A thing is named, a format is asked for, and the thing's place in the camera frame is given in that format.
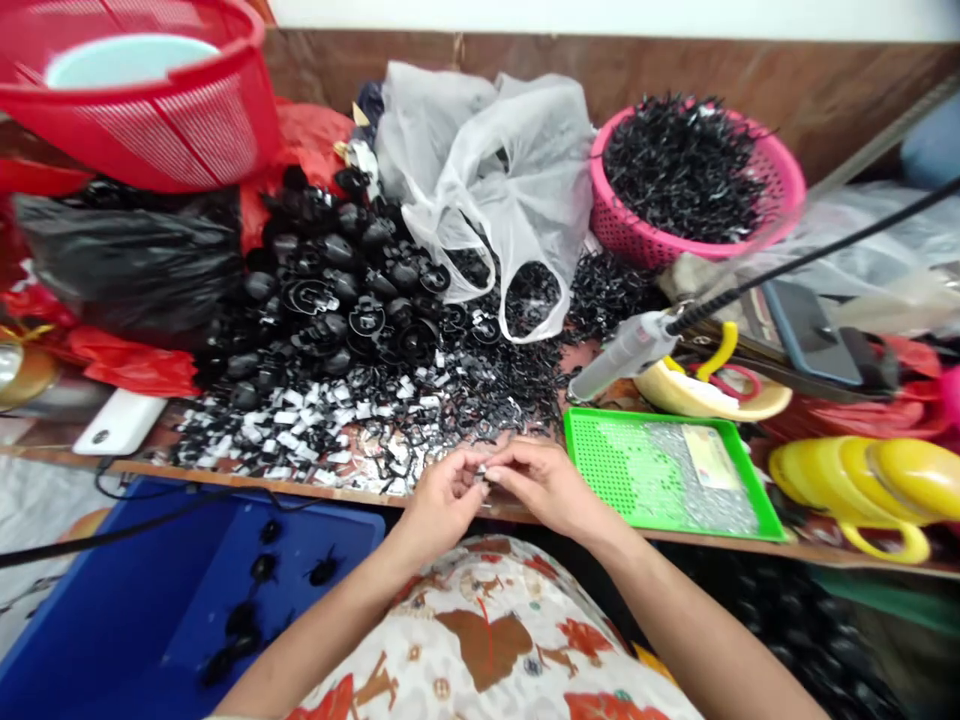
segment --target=person's right hand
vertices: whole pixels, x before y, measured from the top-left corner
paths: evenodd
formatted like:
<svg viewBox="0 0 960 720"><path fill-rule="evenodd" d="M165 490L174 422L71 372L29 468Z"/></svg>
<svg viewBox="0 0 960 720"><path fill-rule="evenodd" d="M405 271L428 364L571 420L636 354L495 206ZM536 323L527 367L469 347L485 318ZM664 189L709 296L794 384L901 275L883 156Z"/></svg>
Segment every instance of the person's right hand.
<svg viewBox="0 0 960 720"><path fill-rule="evenodd" d="M556 443L518 437L484 464L487 480L516 495L548 528L581 545L626 525Z"/></svg>

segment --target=black plastic bag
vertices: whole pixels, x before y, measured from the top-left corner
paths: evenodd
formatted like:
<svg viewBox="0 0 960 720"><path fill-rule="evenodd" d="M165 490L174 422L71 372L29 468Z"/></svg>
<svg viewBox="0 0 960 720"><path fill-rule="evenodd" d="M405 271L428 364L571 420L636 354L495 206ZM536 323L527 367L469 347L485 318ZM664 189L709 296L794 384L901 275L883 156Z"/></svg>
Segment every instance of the black plastic bag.
<svg viewBox="0 0 960 720"><path fill-rule="evenodd" d="M125 340L197 349L241 282L235 188L162 196L95 180L68 198L17 195L14 209L40 281Z"/></svg>
<svg viewBox="0 0 960 720"><path fill-rule="evenodd" d="M372 148L377 139L377 126L380 125L380 118L383 117L383 83L367 82L360 88L357 95L357 107L367 116L370 124L367 126L357 126L354 128L352 136L366 140Z"/></svg>

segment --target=pink plastic basket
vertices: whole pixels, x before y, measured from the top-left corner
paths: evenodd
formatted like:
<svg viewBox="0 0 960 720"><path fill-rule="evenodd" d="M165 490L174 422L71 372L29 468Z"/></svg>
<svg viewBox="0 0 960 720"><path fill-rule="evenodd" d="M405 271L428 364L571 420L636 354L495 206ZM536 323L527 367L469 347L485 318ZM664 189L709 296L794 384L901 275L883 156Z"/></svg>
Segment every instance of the pink plastic basket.
<svg viewBox="0 0 960 720"><path fill-rule="evenodd" d="M3 0L0 110L89 168L160 192L242 180L280 147L263 21L241 0ZM58 55L161 33L220 52L159 81L51 90Z"/></svg>
<svg viewBox="0 0 960 720"><path fill-rule="evenodd" d="M744 242L731 245L694 242L657 230L623 206L614 195L603 171L603 152L607 149L610 136L617 125L634 112L635 108L629 107L610 118L593 143L590 153L590 175L593 178L590 229L606 248L625 256L639 267L660 268L669 265L682 252L714 261L734 257L746 251L754 239L763 237L768 225L779 222L784 214L799 209L803 204L807 194L806 182L800 165L787 147L759 123L731 110L724 110L730 117L747 123L751 133L761 137L749 167L767 183L767 191L758 208L765 217L763 224ZM794 216L783 222L763 239L764 244L772 245L783 240L796 226L798 219Z"/></svg>

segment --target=black cable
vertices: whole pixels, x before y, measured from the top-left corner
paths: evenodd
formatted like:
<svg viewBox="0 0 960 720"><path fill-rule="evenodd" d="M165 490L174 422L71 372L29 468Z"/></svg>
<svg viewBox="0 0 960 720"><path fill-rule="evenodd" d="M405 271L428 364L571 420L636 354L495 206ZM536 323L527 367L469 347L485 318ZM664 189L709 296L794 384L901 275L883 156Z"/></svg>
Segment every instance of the black cable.
<svg viewBox="0 0 960 720"><path fill-rule="evenodd" d="M107 490L103 486L103 474L113 465L114 461L117 459L116 455L108 455L97 465L97 470L93 474L93 487L96 488L97 492L101 495L106 495L111 500L129 502L131 500L153 500L157 497L163 497L164 495L172 495L175 492L180 492L183 488L174 485L171 488L158 493L153 493L151 495L117 495Z"/></svg>
<svg viewBox="0 0 960 720"><path fill-rule="evenodd" d="M887 228L892 227L897 223L901 223L907 218L910 218L917 213L923 212L927 208L936 205L938 202L945 200L957 191L960 191L960 176L955 177L953 180L945 185L940 186L933 192L924 195L915 203L907 205L905 208L901 208L897 212L891 213L885 218L877 220L877 222L875 222L873 225L868 225L862 230L857 230L856 232L853 232L844 238L840 238L836 242L825 245L819 250L814 250L803 257L799 257L796 260L791 260L790 262L784 263L779 267L775 267L772 270L761 273L755 278L747 280L742 285L738 285L730 290L725 290L715 298L712 298L705 303L687 310L683 313L683 315L667 325L665 328L666 333L673 336L679 335L684 330L693 327L701 320L707 319L718 310L722 310L727 305L731 305L732 303L736 302L741 295L749 290L753 290L753 288L759 287L765 282L780 277L785 273L792 272L793 270L807 265L808 263L815 262L823 257L826 257L827 255L830 255L831 253L837 252L838 250L843 250L854 243L860 242L864 238L868 238L878 232L883 232Z"/></svg>
<svg viewBox="0 0 960 720"><path fill-rule="evenodd" d="M184 485L182 487L178 486L177 489L186 491L189 487L192 487L192 484ZM210 505L225 497L229 497L230 495L251 492L266 493L270 498L270 502L273 503L277 511L283 513L298 512L304 508L310 507L311 505L316 505L317 503L323 502L324 500L323 498L316 498L299 505L285 506L280 503L272 490L261 487L260 485L223 488L221 490L202 495L189 505L185 505L184 507L175 510L172 513L161 515L153 520L147 520L139 525L133 525L121 530L114 530L113 532L94 535L93 537L88 538L81 538L79 540L69 540L67 542L54 543L53 545L41 545L40 547L29 548L27 550L16 550L14 552L4 553L0 555L0 570L3 568L13 567L15 565L26 565L27 563L38 562L40 560L49 560L50 558L59 557L61 555L72 555L73 553L83 552L84 550L92 550L93 548L101 547L103 545L109 545L110 543L114 543L119 540L125 540L126 538L133 537L134 535L139 535L147 530L152 530L155 527L159 527L160 525L168 523L171 520L176 520L182 515L191 513L194 510L199 510L205 505Z"/></svg>

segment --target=smartphone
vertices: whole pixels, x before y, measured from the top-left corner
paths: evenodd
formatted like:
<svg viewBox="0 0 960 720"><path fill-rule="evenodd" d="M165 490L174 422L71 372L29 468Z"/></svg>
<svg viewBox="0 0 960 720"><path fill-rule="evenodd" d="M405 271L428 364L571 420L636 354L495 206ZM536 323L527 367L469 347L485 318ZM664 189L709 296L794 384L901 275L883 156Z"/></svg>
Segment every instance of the smartphone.
<svg viewBox="0 0 960 720"><path fill-rule="evenodd" d="M762 287L780 340L797 370L842 385L863 384L853 355L816 293L786 280L771 280Z"/></svg>

